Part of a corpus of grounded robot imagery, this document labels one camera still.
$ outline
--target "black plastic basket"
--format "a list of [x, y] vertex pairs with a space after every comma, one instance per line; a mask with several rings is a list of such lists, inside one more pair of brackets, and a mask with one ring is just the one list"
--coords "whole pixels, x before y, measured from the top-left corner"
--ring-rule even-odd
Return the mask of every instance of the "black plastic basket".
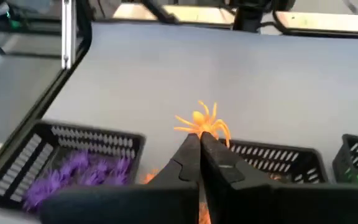
[[333, 161], [337, 182], [358, 184], [358, 136], [344, 134], [343, 145]]
[[321, 156], [314, 149], [233, 139], [229, 149], [256, 169], [279, 175], [294, 184], [328, 182]]
[[46, 167], [54, 166], [62, 156], [75, 150], [131, 158], [128, 182], [132, 183], [145, 138], [138, 134], [39, 121], [17, 141], [16, 147], [0, 155], [0, 207], [21, 210], [22, 198], [33, 181]]

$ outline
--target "orange toy spider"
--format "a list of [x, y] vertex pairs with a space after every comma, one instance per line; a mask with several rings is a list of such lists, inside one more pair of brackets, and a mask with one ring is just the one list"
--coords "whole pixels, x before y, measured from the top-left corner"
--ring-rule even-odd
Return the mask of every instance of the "orange toy spider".
[[216, 139], [219, 139], [219, 136], [216, 131], [218, 129], [222, 129], [226, 137], [226, 146], [229, 147], [229, 140], [231, 139], [229, 128], [227, 127], [226, 123], [221, 119], [217, 119], [214, 122], [216, 118], [216, 103], [214, 103], [214, 110], [212, 112], [212, 117], [209, 117], [208, 107], [201, 100], [199, 100], [198, 103], [204, 106], [206, 114], [203, 115], [199, 111], [194, 111], [193, 120], [195, 124], [175, 115], [176, 119], [191, 126], [191, 128], [175, 127], [174, 129], [179, 131], [188, 131], [190, 133], [196, 133], [199, 138], [201, 137], [202, 133], [206, 131], [211, 133]]

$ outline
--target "black plastic crate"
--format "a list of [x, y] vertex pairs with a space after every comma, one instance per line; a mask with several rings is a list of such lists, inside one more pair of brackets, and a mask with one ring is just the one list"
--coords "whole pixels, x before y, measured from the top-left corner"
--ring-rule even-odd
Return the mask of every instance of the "black plastic crate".
[[138, 134], [39, 121], [0, 154], [0, 207], [22, 210], [24, 194], [34, 180], [75, 150], [131, 158], [128, 183], [133, 183], [144, 143]]
[[295, 184], [328, 182], [319, 152], [310, 148], [230, 140], [232, 152], [263, 172], [284, 177]]
[[333, 161], [337, 182], [358, 184], [358, 136], [344, 134], [343, 144]]

